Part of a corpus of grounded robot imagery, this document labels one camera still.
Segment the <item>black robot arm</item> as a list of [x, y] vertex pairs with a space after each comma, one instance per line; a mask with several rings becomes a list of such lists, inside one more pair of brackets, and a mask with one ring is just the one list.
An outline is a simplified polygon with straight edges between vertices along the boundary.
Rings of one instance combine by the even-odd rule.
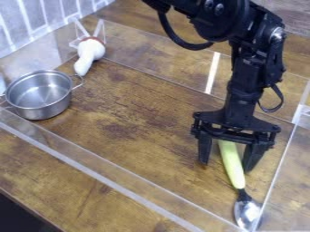
[[[197, 51], [227, 41], [231, 46], [232, 76], [227, 83], [224, 107], [193, 113], [191, 133], [199, 140], [199, 161], [207, 163], [212, 140], [246, 145], [242, 167], [251, 171], [274, 146], [279, 126], [256, 119], [254, 110], [266, 88], [276, 89], [286, 72], [282, 62], [286, 40], [280, 17], [251, 0], [141, 0], [156, 12], [171, 40]], [[169, 26], [169, 10], [183, 14], [204, 43], [188, 43]]]

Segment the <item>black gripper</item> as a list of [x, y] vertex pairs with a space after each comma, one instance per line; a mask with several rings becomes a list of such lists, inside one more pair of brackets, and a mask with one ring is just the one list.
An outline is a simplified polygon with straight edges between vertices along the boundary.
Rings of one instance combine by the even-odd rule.
[[270, 145], [275, 144], [279, 126], [254, 117], [263, 92], [262, 86], [238, 86], [231, 82], [223, 108], [193, 113], [191, 134], [199, 141], [199, 162], [203, 165], [208, 163], [212, 139], [247, 144], [242, 158], [246, 173], [256, 166]]

